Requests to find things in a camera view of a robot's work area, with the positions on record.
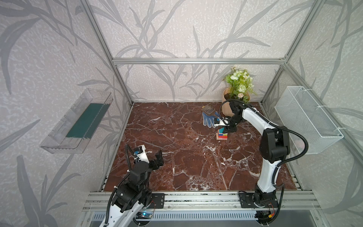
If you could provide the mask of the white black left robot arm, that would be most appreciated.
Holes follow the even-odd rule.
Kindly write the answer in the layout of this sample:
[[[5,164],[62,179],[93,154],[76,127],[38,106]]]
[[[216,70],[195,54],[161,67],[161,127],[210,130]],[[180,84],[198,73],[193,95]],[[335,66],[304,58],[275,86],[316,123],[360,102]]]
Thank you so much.
[[[105,217],[101,227],[127,227],[134,221],[139,227],[146,226],[154,216],[153,212],[144,209],[163,208],[164,194],[155,194],[149,189],[152,171],[164,165],[163,153],[160,150],[155,159],[149,160],[144,145],[131,149],[125,145],[125,156],[128,172],[108,200]]]

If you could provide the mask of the green white artificial flowers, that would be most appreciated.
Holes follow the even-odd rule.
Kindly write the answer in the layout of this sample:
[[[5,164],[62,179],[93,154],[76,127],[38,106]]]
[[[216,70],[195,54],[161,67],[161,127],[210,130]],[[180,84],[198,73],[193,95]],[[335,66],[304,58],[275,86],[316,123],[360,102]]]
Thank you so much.
[[[227,83],[226,99],[238,99],[249,103],[253,91],[253,78],[247,70],[231,68],[231,72],[225,76],[224,81]]]

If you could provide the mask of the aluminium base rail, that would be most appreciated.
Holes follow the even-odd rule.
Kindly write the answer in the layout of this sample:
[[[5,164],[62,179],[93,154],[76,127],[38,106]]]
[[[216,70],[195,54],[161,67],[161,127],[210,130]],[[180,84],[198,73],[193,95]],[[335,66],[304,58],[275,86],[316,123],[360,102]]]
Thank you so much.
[[[157,211],[236,211],[242,207],[237,191],[164,192],[164,207]],[[105,211],[110,193],[90,193],[82,212]],[[321,210],[312,191],[285,191],[282,210]]]

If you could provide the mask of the green circuit board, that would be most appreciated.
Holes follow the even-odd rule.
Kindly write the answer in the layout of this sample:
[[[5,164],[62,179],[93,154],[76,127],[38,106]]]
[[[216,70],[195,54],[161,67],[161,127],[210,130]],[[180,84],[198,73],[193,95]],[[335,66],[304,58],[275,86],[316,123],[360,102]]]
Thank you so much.
[[[137,213],[136,219],[151,219],[152,215],[152,211],[140,211]]]

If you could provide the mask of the blue dotted work glove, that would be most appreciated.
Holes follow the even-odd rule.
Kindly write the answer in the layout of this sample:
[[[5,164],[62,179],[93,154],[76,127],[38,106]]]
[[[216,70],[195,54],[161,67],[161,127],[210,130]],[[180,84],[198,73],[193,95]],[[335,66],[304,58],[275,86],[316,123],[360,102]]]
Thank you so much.
[[[216,118],[220,118],[220,114],[218,114],[216,111],[212,114],[212,115],[208,115],[205,112],[202,113],[202,117],[203,117],[203,125],[207,126],[209,128],[216,128],[215,124],[214,124],[214,120]]]

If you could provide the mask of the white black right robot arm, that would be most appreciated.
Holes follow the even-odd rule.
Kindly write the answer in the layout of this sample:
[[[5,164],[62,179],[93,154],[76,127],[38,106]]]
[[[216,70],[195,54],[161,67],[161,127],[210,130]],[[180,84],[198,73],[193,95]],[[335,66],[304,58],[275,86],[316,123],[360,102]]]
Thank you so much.
[[[287,142],[288,132],[285,128],[274,126],[270,120],[249,104],[230,99],[229,105],[234,113],[229,119],[232,128],[236,128],[239,122],[245,120],[261,134],[259,151],[263,162],[252,200],[257,207],[263,208],[276,199],[280,169],[278,164],[290,153],[290,145]]]

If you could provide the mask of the brown plastic slotted scoop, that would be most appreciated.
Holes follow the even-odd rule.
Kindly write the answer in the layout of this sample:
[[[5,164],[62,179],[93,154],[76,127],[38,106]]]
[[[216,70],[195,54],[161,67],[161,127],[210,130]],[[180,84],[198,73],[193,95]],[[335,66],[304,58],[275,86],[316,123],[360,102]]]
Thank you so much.
[[[211,105],[205,105],[202,107],[202,112],[208,116],[215,116],[219,117],[218,113],[216,112],[215,108]]]

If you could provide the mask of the aluminium cage frame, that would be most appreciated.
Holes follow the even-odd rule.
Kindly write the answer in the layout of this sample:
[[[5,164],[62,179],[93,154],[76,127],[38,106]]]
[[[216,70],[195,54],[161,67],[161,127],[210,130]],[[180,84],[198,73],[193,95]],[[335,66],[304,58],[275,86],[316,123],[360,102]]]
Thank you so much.
[[[269,43],[238,34],[221,40],[213,48],[200,49],[198,33],[194,33],[194,57],[181,57],[167,50],[157,49],[157,38],[180,13],[186,1],[174,1],[168,16],[158,28],[153,21],[156,1],[149,1],[144,19],[135,18],[140,29],[134,44],[126,46],[121,57],[129,60],[128,69],[140,68],[140,86],[145,95],[137,105],[126,129],[126,140],[145,138],[150,147],[160,145],[177,156],[167,157],[167,165],[152,177],[152,188],[158,191],[251,189],[261,169],[257,131],[248,123],[240,127],[240,134],[228,143],[218,145],[211,139],[211,129],[203,129],[196,114],[197,102],[205,93],[216,99],[224,84],[224,77],[233,65],[249,66],[253,71],[276,67],[278,58],[247,58],[248,50],[237,51],[236,58],[227,58],[223,50],[233,43],[250,43],[269,47]],[[321,101],[330,105],[338,120],[337,134],[347,143],[347,149],[363,153],[363,115],[359,106],[348,103],[348,98],[360,99],[362,87],[361,55],[346,50],[344,42],[351,42],[353,24],[356,36],[362,40],[362,1],[322,1],[322,8],[310,31],[299,43],[303,49],[300,77],[311,80],[311,88]]]

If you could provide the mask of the clear plastic wall tray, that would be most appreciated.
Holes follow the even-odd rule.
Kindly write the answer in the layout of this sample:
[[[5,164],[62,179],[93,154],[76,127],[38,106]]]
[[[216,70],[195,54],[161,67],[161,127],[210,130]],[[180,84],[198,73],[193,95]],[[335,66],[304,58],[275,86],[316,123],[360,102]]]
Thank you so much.
[[[51,154],[82,154],[112,102],[111,92],[85,89],[40,147]]]

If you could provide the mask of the peach ribbed flower pot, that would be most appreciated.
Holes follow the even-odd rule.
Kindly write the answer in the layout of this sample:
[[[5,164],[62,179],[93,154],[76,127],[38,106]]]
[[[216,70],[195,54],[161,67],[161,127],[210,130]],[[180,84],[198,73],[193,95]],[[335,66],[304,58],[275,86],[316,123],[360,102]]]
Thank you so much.
[[[229,92],[230,92],[230,88],[226,88],[223,91],[223,94],[222,94],[222,102],[225,102],[226,101],[225,95],[229,95]],[[222,109],[222,113],[225,116],[232,117],[234,115],[234,113],[232,112],[232,110],[230,108],[230,103],[229,102],[224,103],[221,109]]]

